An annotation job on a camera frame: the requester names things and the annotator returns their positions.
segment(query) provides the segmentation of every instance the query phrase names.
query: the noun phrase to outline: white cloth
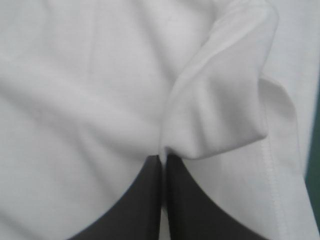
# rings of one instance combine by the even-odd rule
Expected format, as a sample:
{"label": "white cloth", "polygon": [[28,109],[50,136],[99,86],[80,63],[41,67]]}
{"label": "white cloth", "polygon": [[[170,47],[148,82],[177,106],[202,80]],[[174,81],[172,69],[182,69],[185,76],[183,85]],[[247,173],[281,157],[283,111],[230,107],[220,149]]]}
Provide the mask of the white cloth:
{"label": "white cloth", "polygon": [[318,240],[319,1],[272,4],[0,0],[0,239],[72,236],[173,151],[253,231]]}

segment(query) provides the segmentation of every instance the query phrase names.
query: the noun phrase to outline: white fabric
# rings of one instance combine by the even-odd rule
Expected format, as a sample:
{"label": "white fabric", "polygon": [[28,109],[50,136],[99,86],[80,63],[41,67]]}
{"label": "white fabric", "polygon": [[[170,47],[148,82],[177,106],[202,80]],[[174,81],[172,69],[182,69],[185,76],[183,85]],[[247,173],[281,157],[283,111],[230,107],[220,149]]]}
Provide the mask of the white fabric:
{"label": "white fabric", "polygon": [[253,231],[318,240],[320,1],[272,4],[0,0],[0,239],[66,239],[175,152]]}

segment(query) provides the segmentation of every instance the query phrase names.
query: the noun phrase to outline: stitched seam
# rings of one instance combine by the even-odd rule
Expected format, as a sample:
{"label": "stitched seam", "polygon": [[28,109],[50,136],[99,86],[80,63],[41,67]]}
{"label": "stitched seam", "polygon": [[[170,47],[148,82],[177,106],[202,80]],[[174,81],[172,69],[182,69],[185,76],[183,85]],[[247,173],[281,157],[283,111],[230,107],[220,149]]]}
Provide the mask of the stitched seam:
{"label": "stitched seam", "polygon": [[278,189],[278,179],[276,177],[275,160],[271,153],[270,137],[260,142],[260,148],[262,152],[262,158],[265,165],[265,173],[270,186],[271,199],[274,207],[274,213],[276,218],[276,225],[278,227],[278,234],[280,240],[290,239],[287,221],[285,218],[284,209],[281,202],[281,197]]}

